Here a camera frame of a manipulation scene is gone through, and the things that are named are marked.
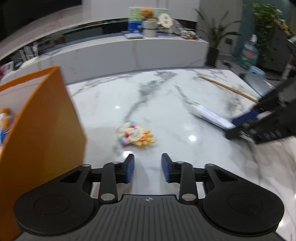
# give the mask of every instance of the broom handle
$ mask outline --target broom handle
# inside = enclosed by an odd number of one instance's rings
[[[232,87],[230,87],[230,86],[227,86],[227,85],[222,84],[222,83],[220,83],[220,82],[217,82],[217,81],[215,81],[215,80],[211,80],[211,79],[209,79],[209,78],[207,78],[207,77],[203,77],[203,76],[199,76],[199,77],[200,77],[201,79],[204,79],[204,80],[210,81],[210,82],[212,82],[212,83],[214,83],[214,84],[216,84],[216,85],[222,86],[222,87],[224,87],[224,88],[226,88],[226,89],[228,89],[228,90],[231,90],[231,91],[233,91],[233,92],[235,92],[235,93],[237,93],[237,94],[239,94],[239,95],[241,95],[241,96],[243,96],[243,97],[245,97],[245,98],[247,98],[247,99],[249,99],[249,100],[251,100],[251,101],[257,103],[257,104],[259,103],[258,100],[254,99],[254,98],[252,98],[251,96],[248,96],[248,95],[246,95],[246,94],[244,94],[244,93],[242,93],[242,92],[240,92],[240,91],[238,91],[238,90],[236,90],[236,89],[234,89],[234,88],[232,88]]]

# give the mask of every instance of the television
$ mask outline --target television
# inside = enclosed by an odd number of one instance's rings
[[[82,0],[0,0],[0,41],[48,14],[82,4]]]

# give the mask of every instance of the potted plant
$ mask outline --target potted plant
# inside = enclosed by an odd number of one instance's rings
[[[255,34],[258,36],[256,48],[260,53],[260,60],[265,62],[270,59],[271,40],[274,36],[278,10],[274,5],[254,2],[253,13],[255,16]]]
[[[205,31],[203,30],[198,30],[198,31],[204,32],[207,35],[208,41],[210,43],[209,50],[207,53],[206,65],[210,67],[216,67],[216,60],[219,53],[218,47],[222,39],[228,35],[236,35],[236,36],[241,35],[238,32],[226,32],[226,29],[233,23],[239,23],[240,20],[223,25],[222,21],[225,20],[225,18],[229,14],[229,11],[226,11],[226,13],[220,19],[218,26],[216,26],[214,18],[212,18],[212,21],[210,22],[203,13],[201,13],[196,8],[194,10],[199,14],[206,28]]]

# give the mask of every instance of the metal screw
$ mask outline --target metal screw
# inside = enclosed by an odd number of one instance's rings
[[[244,133],[243,131],[239,131],[239,133],[243,136],[246,136],[246,133]]]
[[[101,195],[101,199],[104,201],[112,201],[115,198],[115,195],[112,193],[104,193]]]
[[[264,133],[265,138],[267,138],[268,140],[270,140],[270,136],[267,133]]]
[[[257,131],[254,130],[254,129],[250,129],[250,134],[251,134],[251,135],[256,135],[256,134],[257,134]]]
[[[243,123],[243,125],[242,125],[243,127],[249,127],[250,126],[250,124],[249,123],[247,123],[247,122],[245,122],[245,123]]]
[[[182,195],[182,199],[185,200],[185,201],[190,202],[190,201],[195,200],[196,196],[194,194],[192,194],[192,193],[185,193],[185,194]]]
[[[279,132],[279,130],[276,130],[276,133],[278,135],[278,137],[282,137],[281,133]]]

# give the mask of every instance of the logo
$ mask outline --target logo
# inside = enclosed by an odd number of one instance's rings
[[[151,197],[147,197],[147,198],[145,198],[145,201],[147,201],[147,202],[151,202],[151,201],[153,201],[154,199],[153,198],[151,198]]]
[[[249,57],[249,58],[252,58],[252,57],[254,56],[254,55],[251,54],[250,52],[246,52],[245,55],[246,55],[247,57]]]

